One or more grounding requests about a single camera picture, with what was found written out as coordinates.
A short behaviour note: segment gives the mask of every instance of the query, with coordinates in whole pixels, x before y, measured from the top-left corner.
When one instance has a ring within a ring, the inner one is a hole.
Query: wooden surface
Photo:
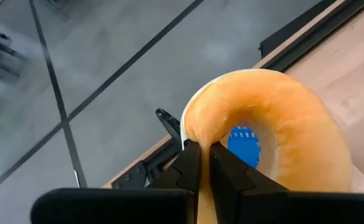
[[[364,173],[364,11],[286,73],[322,99]]]

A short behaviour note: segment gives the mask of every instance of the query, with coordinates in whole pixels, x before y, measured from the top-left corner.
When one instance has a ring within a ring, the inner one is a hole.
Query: glazed donut
[[[210,146],[235,126],[252,129],[258,170],[295,191],[348,192],[352,163],[327,108],[304,85],[271,70],[239,70],[203,86],[181,119],[182,139],[202,148],[198,222],[216,223],[209,181]]]

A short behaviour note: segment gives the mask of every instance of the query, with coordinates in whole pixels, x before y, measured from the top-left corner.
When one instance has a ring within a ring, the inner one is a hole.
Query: wooden table
[[[348,142],[358,168],[355,178],[364,179],[364,0],[335,1],[254,68],[282,71],[322,99]],[[169,139],[165,136],[103,187],[111,188]]]

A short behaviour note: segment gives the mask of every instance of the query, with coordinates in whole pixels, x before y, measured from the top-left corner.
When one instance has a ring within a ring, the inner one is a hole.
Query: blue object
[[[227,148],[251,167],[258,167],[261,148],[252,130],[241,126],[231,130]]]

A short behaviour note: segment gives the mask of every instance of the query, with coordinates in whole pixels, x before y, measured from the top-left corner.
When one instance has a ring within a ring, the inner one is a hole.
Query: floor tile
[[[37,2],[66,110],[71,113],[193,0],[69,1],[57,14]]]
[[[0,32],[27,57],[19,78],[0,78],[0,175],[60,122],[27,0],[5,1]]]
[[[259,43],[317,2],[204,1],[71,122],[88,185],[105,184],[165,135],[156,108],[179,117],[202,85],[252,67]]]
[[[77,187],[63,131],[0,185],[0,224],[29,223],[34,201],[61,187]]]

